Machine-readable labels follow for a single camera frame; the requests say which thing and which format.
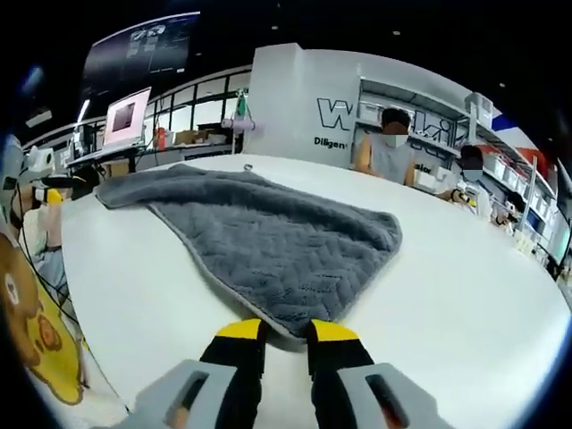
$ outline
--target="desk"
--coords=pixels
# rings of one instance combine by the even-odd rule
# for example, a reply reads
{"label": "desk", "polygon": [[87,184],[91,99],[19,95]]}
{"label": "desk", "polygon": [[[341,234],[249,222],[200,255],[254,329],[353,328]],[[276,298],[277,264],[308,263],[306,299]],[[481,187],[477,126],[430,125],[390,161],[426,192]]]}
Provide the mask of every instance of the desk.
{"label": "desk", "polygon": [[202,156],[226,155],[232,151],[232,145],[227,143],[211,144],[197,143],[195,145],[177,145],[163,150],[151,150],[141,154],[137,161],[137,171],[148,170],[157,165],[178,163]]}
{"label": "desk", "polygon": [[129,172],[135,172],[135,156],[137,156],[137,153],[140,150],[141,146],[116,147],[112,150],[108,150],[107,152],[98,150],[91,154],[70,161],[67,163],[66,167],[81,167],[83,165],[90,164],[101,165],[110,161],[127,158],[129,162]]}
{"label": "desk", "polygon": [[[429,391],[458,429],[506,429],[527,409],[559,354],[570,311],[551,277],[500,231],[438,198],[326,165],[248,155],[188,164],[236,172],[252,164],[294,189],[395,214],[401,250],[344,323],[376,362]],[[206,286],[179,239],[146,208],[109,211],[93,195],[66,204],[63,256],[89,346],[130,407],[245,315]],[[257,428],[316,427],[305,353],[268,345],[263,389]]]}

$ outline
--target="gray towel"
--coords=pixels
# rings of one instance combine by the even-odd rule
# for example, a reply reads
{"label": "gray towel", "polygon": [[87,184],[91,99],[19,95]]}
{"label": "gray towel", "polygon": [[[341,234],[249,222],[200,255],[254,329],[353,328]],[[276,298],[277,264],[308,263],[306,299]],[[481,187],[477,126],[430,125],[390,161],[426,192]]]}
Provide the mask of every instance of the gray towel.
{"label": "gray towel", "polygon": [[97,197],[108,208],[148,205],[209,280],[289,338],[303,339],[310,319],[340,318],[401,244],[392,214],[309,195],[252,172],[177,164],[112,178]]}

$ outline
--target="face mask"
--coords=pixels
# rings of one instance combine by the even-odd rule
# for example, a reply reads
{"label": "face mask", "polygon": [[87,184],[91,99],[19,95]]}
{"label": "face mask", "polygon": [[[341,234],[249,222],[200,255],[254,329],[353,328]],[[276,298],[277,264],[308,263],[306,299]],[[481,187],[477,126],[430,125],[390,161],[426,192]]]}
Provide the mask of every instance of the face mask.
{"label": "face mask", "polygon": [[389,147],[401,147],[408,141],[409,135],[382,134],[382,142]]}
{"label": "face mask", "polygon": [[483,170],[463,170],[463,176],[468,181],[478,181],[483,176]]}

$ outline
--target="monitor screen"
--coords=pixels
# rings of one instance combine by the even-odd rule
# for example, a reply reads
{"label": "monitor screen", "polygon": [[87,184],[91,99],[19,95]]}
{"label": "monitor screen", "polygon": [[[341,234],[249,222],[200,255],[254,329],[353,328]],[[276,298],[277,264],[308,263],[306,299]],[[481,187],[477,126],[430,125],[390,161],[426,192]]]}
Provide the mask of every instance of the monitor screen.
{"label": "monitor screen", "polygon": [[109,106],[105,120],[104,146],[142,136],[145,109],[150,95],[151,88],[145,88]]}
{"label": "monitor screen", "polygon": [[570,224],[559,210],[554,215],[553,225],[554,229],[552,231],[551,240],[546,250],[558,265],[568,252],[570,245]]}
{"label": "monitor screen", "polygon": [[153,75],[184,72],[190,32],[198,15],[184,13],[143,22],[96,42],[83,70],[84,98]]}
{"label": "monitor screen", "polygon": [[129,103],[115,112],[113,132],[124,130],[131,125],[134,108],[135,103]]}

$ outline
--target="pink screen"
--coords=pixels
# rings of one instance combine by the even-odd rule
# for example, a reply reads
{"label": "pink screen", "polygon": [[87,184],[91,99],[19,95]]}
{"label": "pink screen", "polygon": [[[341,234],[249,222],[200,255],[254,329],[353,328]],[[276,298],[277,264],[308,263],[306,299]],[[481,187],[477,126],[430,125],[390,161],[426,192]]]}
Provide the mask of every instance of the pink screen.
{"label": "pink screen", "polygon": [[[147,108],[150,94],[151,88],[147,88],[109,106],[105,120],[104,146],[141,137],[143,134],[145,109]],[[129,111],[132,111],[131,118],[121,118],[121,122],[127,126],[119,127],[119,130],[114,131],[114,123],[117,129],[117,123],[120,121],[120,118],[117,118],[116,121],[115,116],[117,114],[124,116]]]}

